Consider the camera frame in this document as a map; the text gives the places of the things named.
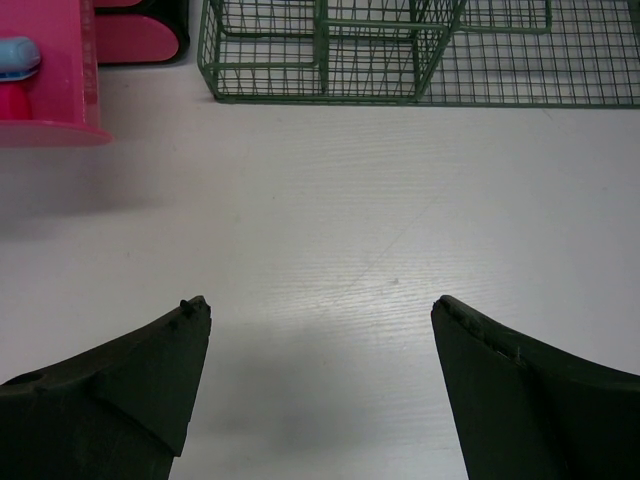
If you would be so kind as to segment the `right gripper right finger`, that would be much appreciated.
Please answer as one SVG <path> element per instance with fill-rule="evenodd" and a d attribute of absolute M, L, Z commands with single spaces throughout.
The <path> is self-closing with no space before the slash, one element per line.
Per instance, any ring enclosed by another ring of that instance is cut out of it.
<path fill-rule="evenodd" d="M 434 303 L 431 322 L 469 478 L 638 478 L 638 376 L 449 295 Z"/>

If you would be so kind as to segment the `blue highlighter marker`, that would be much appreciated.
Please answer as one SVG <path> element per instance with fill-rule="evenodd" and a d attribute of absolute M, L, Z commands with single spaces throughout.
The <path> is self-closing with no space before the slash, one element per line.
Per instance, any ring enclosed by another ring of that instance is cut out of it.
<path fill-rule="evenodd" d="M 41 53 L 36 43 L 24 36 L 6 37 L 0 41 L 0 78 L 17 82 L 34 76 L 40 68 Z"/>

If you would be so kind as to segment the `pink top drawer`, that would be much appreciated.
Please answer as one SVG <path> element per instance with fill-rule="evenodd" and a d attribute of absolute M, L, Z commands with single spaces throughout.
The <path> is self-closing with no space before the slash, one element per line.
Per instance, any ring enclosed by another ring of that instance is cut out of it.
<path fill-rule="evenodd" d="M 32 118 L 1 121 L 1 146 L 79 147 L 109 143 L 100 126 L 95 14 L 91 1 L 3 1 L 1 38 L 24 36 L 41 53 L 39 71 L 17 83 Z"/>

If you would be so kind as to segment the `pink highlighter marker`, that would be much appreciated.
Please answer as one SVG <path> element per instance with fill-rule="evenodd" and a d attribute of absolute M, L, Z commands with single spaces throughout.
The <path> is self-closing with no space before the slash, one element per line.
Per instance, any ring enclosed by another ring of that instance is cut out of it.
<path fill-rule="evenodd" d="M 31 102 L 26 90 L 17 83 L 0 85 L 0 120 L 23 121 L 32 118 Z"/>

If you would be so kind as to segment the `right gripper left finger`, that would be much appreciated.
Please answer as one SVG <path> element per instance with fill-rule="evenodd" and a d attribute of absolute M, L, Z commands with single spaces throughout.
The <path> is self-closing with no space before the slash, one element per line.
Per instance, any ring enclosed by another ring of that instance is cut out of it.
<path fill-rule="evenodd" d="M 166 479 L 184 449 L 211 333 L 201 296 L 1 385 L 4 479 Z"/>

